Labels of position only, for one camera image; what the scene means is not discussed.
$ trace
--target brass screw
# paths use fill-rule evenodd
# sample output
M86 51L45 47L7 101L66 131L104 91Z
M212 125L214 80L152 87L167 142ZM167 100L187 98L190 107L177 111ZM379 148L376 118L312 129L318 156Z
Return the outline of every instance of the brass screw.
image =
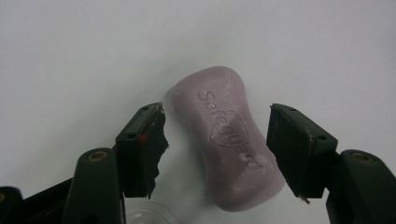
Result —
M371 164L375 163L373 158L371 158L370 156L368 156L367 154L364 154L364 153L353 152L352 156L353 156L353 158L355 158L356 160L359 160L359 161L363 161L363 162L371 163Z
M0 193L0 203L2 203L5 198L6 198L6 194Z
M88 156L88 161L103 161L107 159L108 153L105 151L95 151Z

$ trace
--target white surface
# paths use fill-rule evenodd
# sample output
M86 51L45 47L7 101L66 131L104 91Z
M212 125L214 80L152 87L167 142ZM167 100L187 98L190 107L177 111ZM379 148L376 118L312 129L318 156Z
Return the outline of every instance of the white surface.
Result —
M395 12L391 0L3 1L0 185L27 197L71 177L83 152L112 147L138 108L164 101L170 148L152 200L182 223L328 223L324 199L289 188L243 213L214 206L166 93L229 66L264 135L271 103L294 106L338 151L373 153L395 174Z

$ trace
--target transparent plastic container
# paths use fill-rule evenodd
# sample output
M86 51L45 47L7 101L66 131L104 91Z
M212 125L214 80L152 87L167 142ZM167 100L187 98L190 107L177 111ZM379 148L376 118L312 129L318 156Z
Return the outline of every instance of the transparent plastic container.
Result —
M126 208L127 224L181 224L165 206L159 203L136 203Z

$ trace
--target embossed logo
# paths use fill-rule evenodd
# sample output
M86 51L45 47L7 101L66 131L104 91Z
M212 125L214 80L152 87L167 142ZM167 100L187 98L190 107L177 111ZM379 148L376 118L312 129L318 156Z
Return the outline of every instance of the embossed logo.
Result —
M235 144L247 144L248 132L244 121L232 110L218 111L214 117L215 124L210 133L210 141L221 147L232 147Z
M248 130L240 116L233 110L223 111L218 108L216 97L211 91L198 92L198 98L205 102L205 108L213 119L210 142L233 149L249 170L262 168L248 153Z

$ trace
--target soap bar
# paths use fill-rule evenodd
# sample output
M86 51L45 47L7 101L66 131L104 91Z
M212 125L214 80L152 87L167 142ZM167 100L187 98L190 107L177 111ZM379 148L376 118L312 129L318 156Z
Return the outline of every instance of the soap bar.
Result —
M208 191L219 208L244 211L280 192L285 180L234 70L217 66L185 77L173 88L172 104L200 142Z

